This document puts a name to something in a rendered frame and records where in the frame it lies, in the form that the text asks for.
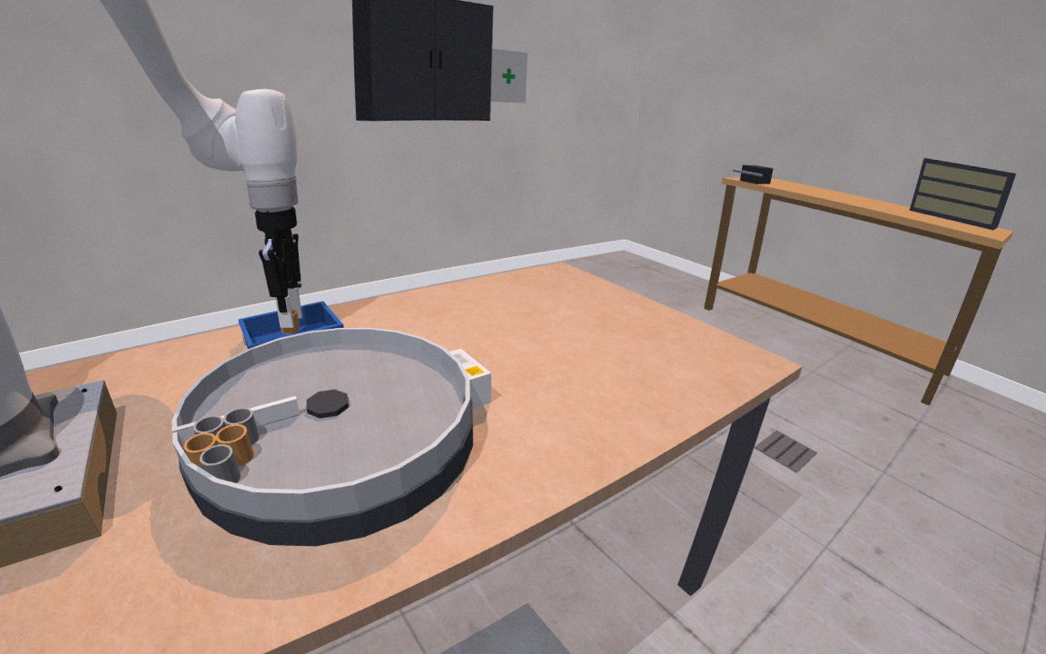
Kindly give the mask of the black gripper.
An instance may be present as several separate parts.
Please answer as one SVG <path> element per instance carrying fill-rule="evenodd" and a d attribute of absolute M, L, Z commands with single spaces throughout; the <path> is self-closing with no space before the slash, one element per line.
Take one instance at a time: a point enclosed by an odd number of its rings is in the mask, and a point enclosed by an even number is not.
<path fill-rule="evenodd" d="M 257 210 L 256 224 L 257 229 L 265 234 L 266 247 L 259 250 L 259 257 L 264 265 L 267 290 L 277 301 L 280 328 L 293 328 L 291 310 L 298 313 L 299 319 L 302 318 L 298 289 L 301 287 L 298 284 L 301 281 L 299 235 L 291 234 L 291 228 L 296 226 L 295 208 L 292 206 L 290 210 L 274 213 L 262 213 Z"/>

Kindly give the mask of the grey metal bushing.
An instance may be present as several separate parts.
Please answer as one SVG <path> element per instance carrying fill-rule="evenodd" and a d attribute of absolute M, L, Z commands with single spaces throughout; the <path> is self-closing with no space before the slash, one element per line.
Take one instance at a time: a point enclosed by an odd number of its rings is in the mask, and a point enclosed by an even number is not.
<path fill-rule="evenodd" d="M 200 433 L 211 433 L 217 435 L 219 430 L 224 427 L 224 421 L 221 415 L 207 415 L 207 418 L 202 418 L 195 423 L 192 431 L 195 435 Z"/>
<path fill-rule="evenodd" d="M 229 425 L 243 425 L 248 428 L 251 444 L 254 444 L 259 439 L 256 420 L 254 419 L 253 412 L 249 409 L 249 407 L 238 407 L 238 409 L 227 412 L 227 414 L 224 415 L 223 421 L 225 427 Z"/>
<path fill-rule="evenodd" d="M 229 444 L 215 444 L 201 452 L 200 463 L 202 470 L 211 473 L 217 479 L 237 483 L 241 478 L 235 452 Z"/>

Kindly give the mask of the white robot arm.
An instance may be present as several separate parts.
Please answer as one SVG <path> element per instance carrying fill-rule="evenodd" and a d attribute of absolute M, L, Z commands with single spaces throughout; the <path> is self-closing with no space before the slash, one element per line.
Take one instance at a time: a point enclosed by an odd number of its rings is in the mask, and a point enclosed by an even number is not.
<path fill-rule="evenodd" d="M 214 170 L 243 171 L 253 210 L 281 212 L 298 203 L 296 129 L 285 94 L 270 88 L 243 92 L 236 109 L 206 98 L 180 70 L 150 0 L 100 3 L 179 117 L 195 160 Z M 56 404 L 53 392 L 32 393 L 0 307 L 0 477 L 55 460 Z"/>

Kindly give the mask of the bronze bushing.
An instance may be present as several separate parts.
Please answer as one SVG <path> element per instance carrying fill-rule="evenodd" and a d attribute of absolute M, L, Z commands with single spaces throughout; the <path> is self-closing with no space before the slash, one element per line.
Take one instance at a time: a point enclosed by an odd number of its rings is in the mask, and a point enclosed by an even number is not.
<path fill-rule="evenodd" d="M 217 444 L 229 444 L 235 452 L 236 463 L 244 465 L 250 463 L 253 457 L 253 450 L 248 435 L 248 428 L 243 425 L 229 425 L 221 428 L 217 433 Z"/>
<path fill-rule="evenodd" d="M 293 323 L 294 323 L 294 326 L 293 328 L 280 328 L 280 331 L 285 332 L 285 334 L 291 334 L 291 332 L 298 332 L 300 330 L 299 319 L 298 319 L 298 313 L 296 313 L 295 310 L 291 310 L 291 311 L 293 312 Z"/>
<path fill-rule="evenodd" d="M 201 468 L 200 456 L 201 452 L 208 450 L 209 447 L 215 446 L 217 436 L 211 433 L 200 433 L 191 436 L 185 443 L 185 452 L 187 457 L 190 457 L 190 461 Z M 206 448 L 206 450 L 204 449 Z M 202 469 L 202 468 L 201 468 Z"/>

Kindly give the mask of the blue square tray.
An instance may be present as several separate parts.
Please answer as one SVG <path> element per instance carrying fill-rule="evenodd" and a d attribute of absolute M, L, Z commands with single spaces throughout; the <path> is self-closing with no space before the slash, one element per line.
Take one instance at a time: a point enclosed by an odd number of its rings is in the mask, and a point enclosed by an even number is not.
<path fill-rule="evenodd" d="M 246 318 L 238 319 L 245 346 L 248 346 L 248 349 L 250 349 L 254 346 L 262 346 L 267 341 L 277 340 L 281 337 L 285 338 L 285 335 L 299 334 L 299 332 L 344 328 L 343 322 L 340 322 L 338 316 L 333 313 L 325 302 L 302 305 L 301 313 L 302 318 L 299 319 L 300 330 L 293 334 L 282 334 L 278 312 L 246 316 Z"/>

